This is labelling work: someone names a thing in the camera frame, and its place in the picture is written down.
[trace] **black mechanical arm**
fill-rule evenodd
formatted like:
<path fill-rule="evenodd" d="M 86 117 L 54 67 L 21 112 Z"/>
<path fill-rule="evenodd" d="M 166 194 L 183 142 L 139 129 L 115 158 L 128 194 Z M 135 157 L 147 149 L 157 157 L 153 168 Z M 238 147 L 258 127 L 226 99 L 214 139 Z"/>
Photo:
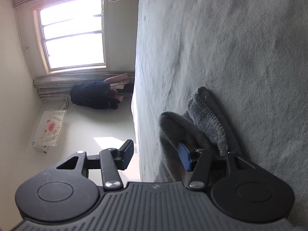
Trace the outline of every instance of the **black mechanical arm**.
<path fill-rule="evenodd" d="M 124 188 L 117 170 L 127 168 L 133 152 L 132 140 L 95 156 L 77 151 L 26 181 L 15 197 L 24 221 L 14 231 L 306 230 L 286 219 L 291 187 L 242 157 L 214 160 L 180 143 L 183 166 L 193 171 L 187 187 L 129 182 Z M 208 175 L 221 168 L 226 176 L 209 187 Z M 89 169 L 101 170 L 102 187 L 87 178 Z"/>

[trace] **gray bedsheet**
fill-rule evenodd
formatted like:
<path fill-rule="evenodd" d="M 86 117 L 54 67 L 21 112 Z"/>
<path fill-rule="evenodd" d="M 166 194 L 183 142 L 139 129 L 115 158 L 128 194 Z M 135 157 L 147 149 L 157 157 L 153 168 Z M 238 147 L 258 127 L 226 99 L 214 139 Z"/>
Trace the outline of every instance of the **gray bedsheet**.
<path fill-rule="evenodd" d="M 135 93 L 141 178 L 160 160 L 159 115 L 213 94 L 242 150 L 295 190 L 308 226 L 308 0 L 141 0 Z"/>

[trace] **dark jacket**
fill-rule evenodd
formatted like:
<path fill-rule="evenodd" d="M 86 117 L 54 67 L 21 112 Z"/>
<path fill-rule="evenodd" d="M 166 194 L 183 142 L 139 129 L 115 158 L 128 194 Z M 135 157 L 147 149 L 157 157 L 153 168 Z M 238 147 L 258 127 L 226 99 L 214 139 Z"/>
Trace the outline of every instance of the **dark jacket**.
<path fill-rule="evenodd" d="M 110 95 L 108 82 L 87 82 L 75 85 L 70 91 L 73 104 L 94 109 L 117 109 L 120 101 L 108 95 Z"/>

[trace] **round black disc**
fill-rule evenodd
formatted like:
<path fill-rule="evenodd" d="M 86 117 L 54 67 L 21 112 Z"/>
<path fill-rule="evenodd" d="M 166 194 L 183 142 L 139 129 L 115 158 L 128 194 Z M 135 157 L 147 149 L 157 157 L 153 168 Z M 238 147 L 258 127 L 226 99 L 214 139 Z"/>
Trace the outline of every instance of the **round black disc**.
<path fill-rule="evenodd" d="M 97 186 L 73 170 L 50 169 L 23 183 L 16 204 L 27 218 L 63 222 L 87 212 L 98 200 Z"/>
<path fill-rule="evenodd" d="M 252 223 L 285 218 L 294 203 L 287 183 L 257 169 L 240 170 L 221 179 L 213 185 L 211 198 L 227 215 Z"/>

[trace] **window frame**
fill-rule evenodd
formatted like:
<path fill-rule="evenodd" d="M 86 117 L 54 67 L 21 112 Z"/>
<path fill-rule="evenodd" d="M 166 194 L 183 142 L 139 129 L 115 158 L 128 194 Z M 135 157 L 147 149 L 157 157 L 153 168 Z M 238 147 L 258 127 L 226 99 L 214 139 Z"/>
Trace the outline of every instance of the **window frame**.
<path fill-rule="evenodd" d="M 74 66 L 67 66 L 67 67 L 61 67 L 61 68 L 51 68 L 50 67 L 45 42 L 53 40 L 53 39 L 65 38 L 65 37 L 68 37 L 68 36 L 62 36 L 62 37 L 57 37 L 57 38 L 52 38 L 52 39 L 45 39 L 44 31 L 43 31 L 43 25 L 41 23 L 40 11 L 42 9 L 47 8 L 47 7 L 51 7 L 51 6 L 61 4 L 61 3 L 64 3 L 64 2 L 69 2 L 69 1 L 73 1 L 73 0 L 61 0 L 61 1 L 54 2 L 54 3 L 50 3 L 48 5 L 42 5 L 42 6 L 36 7 L 35 10 L 33 10 L 33 18 L 34 18 L 34 26 L 35 26 L 35 31 L 36 31 L 36 38 L 37 38 L 37 41 L 38 41 L 38 46 L 39 46 L 40 54 L 41 54 L 41 57 L 42 57 L 42 61 L 43 61 L 46 73 L 52 74 L 52 73 L 62 73 L 62 72 L 78 71 L 78 70 L 93 70 L 93 69 L 107 68 L 105 37 L 104 37 L 104 11 L 106 11 L 106 3 L 104 2 L 104 0 L 101 0 L 101 4 L 102 4 L 101 5 L 101 7 L 102 7 L 102 14 L 101 14 L 102 30 L 70 35 L 70 36 L 75 36 L 75 35 L 84 35 L 84 34 L 90 34 L 90 33 L 101 33 L 102 34 L 102 41 L 103 41 L 104 63 L 74 65 Z"/>

